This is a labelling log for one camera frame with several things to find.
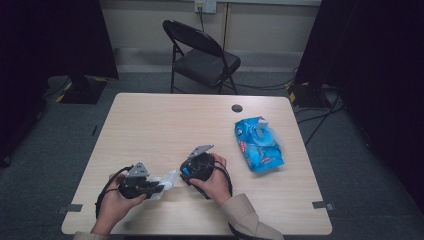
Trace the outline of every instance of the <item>gray carpet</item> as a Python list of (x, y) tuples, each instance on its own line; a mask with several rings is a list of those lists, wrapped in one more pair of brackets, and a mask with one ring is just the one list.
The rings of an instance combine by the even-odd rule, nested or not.
[[(270, 86), (292, 77), (291, 73), (240, 72), (234, 79), (238, 84)], [(56, 211), (72, 201), (115, 95), (165, 93), (169, 91), (169, 79), (170, 73), (121, 73), (120, 80), (107, 84), (96, 105), (58, 104), (55, 99), (59, 92), (47, 97), (43, 117), (11, 156), (11, 166), (0, 169), (0, 239), (72, 239), (61, 232), (64, 215)], [(51, 78), (48, 92), (65, 81), (66, 77)], [(189, 93), (216, 93), (182, 78), (177, 85)], [(282, 89), (239, 86), (238, 90), (242, 95), (287, 96)], [(232, 91), (224, 88), (223, 93)], [(330, 100), (335, 99), (336, 92), (327, 94)], [(342, 105), (339, 100), (336, 109)], [(296, 118), (323, 113), (303, 111)], [(299, 124), (305, 141), (319, 121)], [(95, 126), (97, 131), (92, 135)], [(360, 126), (345, 109), (325, 120), (307, 151), (324, 201), (336, 208), (329, 211), (333, 233), (286, 239), (424, 239), (422, 214), (392, 171), (366, 145)]]

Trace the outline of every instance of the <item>black controller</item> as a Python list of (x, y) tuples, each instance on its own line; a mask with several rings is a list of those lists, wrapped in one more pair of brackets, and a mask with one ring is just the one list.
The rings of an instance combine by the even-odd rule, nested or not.
[[(191, 186), (190, 179), (197, 178), (202, 181), (206, 181), (212, 175), (215, 169), (215, 159), (207, 150), (213, 148), (213, 145), (198, 146), (190, 153), (187, 160), (185, 160), (180, 167), (180, 177), (188, 186)], [(194, 186), (206, 199), (210, 199), (209, 196), (203, 191), (203, 189)]]
[(149, 199), (154, 193), (162, 192), (164, 185), (159, 185), (159, 181), (147, 181), (148, 176), (149, 172), (144, 165), (137, 163), (119, 184), (119, 192), (127, 199), (136, 198), (142, 194), (146, 194), (146, 199)]

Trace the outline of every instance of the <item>wooden table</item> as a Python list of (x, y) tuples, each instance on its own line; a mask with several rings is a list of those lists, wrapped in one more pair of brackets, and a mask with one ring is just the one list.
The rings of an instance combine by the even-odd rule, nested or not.
[[(232, 106), (243, 111), (236, 113)], [(237, 145), (234, 123), (263, 116), (283, 141), (285, 164), (251, 172)], [(283, 234), (327, 235), (332, 226), (289, 101), (283, 97), (121, 93), (111, 107), (62, 231), (89, 232), (95, 223), (97, 196), (111, 173), (142, 162), (151, 177), (179, 169), (199, 145), (214, 144), (208, 152), (227, 159), (234, 195), (246, 193), (260, 220)], [(115, 226), (125, 235), (232, 235), (227, 221), (180, 178), (159, 201), (148, 200), (132, 209)]]

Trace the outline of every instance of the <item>beige sleeve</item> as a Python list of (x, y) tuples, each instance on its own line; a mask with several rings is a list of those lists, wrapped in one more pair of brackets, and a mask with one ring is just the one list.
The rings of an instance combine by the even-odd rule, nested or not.
[(259, 221), (258, 214), (246, 194), (228, 199), (221, 208), (228, 222), (243, 234), (265, 239), (284, 239), (282, 233)]
[(96, 235), (93, 233), (76, 232), (74, 240), (109, 240), (109, 236)]

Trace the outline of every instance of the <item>black folding chair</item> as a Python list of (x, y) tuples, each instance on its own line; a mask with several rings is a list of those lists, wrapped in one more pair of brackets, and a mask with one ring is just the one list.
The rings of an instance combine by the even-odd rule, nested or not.
[[(163, 29), (174, 44), (171, 93), (174, 92), (174, 88), (184, 93), (174, 86), (174, 76), (177, 72), (209, 88), (219, 88), (219, 93), (222, 86), (225, 86), (224, 82), (230, 79), (231, 87), (226, 87), (238, 94), (231, 75), (240, 67), (239, 57), (223, 51), (221, 46), (206, 33), (180, 22), (165, 20)], [(177, 42), (192, 49), (184, 54)]]

